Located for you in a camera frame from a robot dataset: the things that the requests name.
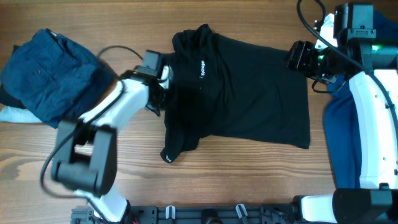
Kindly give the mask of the black polo shirt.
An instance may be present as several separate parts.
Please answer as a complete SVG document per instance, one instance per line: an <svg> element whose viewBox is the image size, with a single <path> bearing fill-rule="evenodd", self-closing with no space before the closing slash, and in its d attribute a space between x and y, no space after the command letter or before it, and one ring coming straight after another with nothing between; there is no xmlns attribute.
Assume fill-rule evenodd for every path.
<svg viewBox="0 0 398 224"><path fill-rule="evenodd" d="M172 44L165 162L210 135L309 148L307 80L283 65L286 51L230 39L207 24L176 33Z"/></svg>

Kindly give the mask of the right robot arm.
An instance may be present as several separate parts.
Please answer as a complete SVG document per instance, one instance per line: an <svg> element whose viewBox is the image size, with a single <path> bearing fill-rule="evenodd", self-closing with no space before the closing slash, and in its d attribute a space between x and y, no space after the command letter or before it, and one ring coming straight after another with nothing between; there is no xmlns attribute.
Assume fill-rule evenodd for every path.
<svg viewBox="0 0 398 224"><path fill-rule="evenodd" d="M297 41L286 66L332 84L338 76L354 98L361 142L360 186L329 195L298 195L290 223L397 222L397 41L377 37L373 5L349 2L308 28L316 43Z"/></svg>

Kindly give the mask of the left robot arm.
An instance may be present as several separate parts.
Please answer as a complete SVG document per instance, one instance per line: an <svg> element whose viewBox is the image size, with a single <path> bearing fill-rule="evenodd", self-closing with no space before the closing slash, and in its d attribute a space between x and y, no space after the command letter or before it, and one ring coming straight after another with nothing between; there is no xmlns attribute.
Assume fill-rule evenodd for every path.
<svg viewBox="0 0 398 224"><path fill-rule="evenodd" d="M90 206L86 217L74 216L72 223L134 223L129 201L114 185L118 133L143 108L160 115L171 76L164 56L147 50L142 64L125 71L100 104L80 118L60 122L49 156L51 178Z"/></svg>

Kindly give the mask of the blue polo shirt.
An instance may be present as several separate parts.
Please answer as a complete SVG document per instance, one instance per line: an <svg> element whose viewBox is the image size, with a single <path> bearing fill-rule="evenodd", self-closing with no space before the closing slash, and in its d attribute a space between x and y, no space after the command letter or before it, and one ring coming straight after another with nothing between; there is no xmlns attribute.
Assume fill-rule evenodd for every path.
<svg viewBox="0 0 398 224"><path fill-rule="evenodd" d="M397 24L370 4L342 4L333 15L334 47L320 36L331 101L323 127L335 184L397 187Z"/></svg>

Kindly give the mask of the folded navy blue shorts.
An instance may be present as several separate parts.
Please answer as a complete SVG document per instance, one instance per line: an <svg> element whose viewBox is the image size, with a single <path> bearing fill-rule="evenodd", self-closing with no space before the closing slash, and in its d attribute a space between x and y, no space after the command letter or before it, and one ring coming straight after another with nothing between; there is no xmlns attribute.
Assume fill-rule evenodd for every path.
<svg viewBox="0 0 398 224"><path fill-rule="evenodd" d="M115 78L88 49L49 29L17 48L1 71L5 91L53 128L94 107Z"/></svg>

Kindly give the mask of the folded white garment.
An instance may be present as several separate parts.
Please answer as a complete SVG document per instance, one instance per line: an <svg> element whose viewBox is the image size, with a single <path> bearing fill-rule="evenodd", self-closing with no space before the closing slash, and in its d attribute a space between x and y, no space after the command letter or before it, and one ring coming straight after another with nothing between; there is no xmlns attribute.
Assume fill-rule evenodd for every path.
<svg viewBox="0 0 398 224"><path fill-rule="evenodd" d="M5 106L1 110L1 122L9 123L41 123L41 120L27 109Z"/></svg>

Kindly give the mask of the folded black garment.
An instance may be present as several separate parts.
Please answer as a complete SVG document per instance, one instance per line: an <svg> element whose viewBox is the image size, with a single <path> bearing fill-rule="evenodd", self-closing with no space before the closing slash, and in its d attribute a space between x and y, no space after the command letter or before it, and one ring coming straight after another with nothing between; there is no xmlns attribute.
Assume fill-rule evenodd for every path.
<svg viewBox="0 0 398 224"><path fill-rule="evenodd" d="M21 78L12 73L7 67L1 70L1 104L13 108L26 109L19 99Z"/></svg>

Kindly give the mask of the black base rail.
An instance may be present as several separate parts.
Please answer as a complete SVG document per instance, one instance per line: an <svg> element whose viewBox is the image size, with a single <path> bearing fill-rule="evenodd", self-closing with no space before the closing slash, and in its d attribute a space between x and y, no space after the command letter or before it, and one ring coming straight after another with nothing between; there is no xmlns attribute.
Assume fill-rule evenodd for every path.
<svg viewBox="0 0 398 224"><path fill-rule="evenodd" d="M263 204L218 207L131 206L118 223L126 224L206 224L206 223L306 223L292 204Z"/></svg>

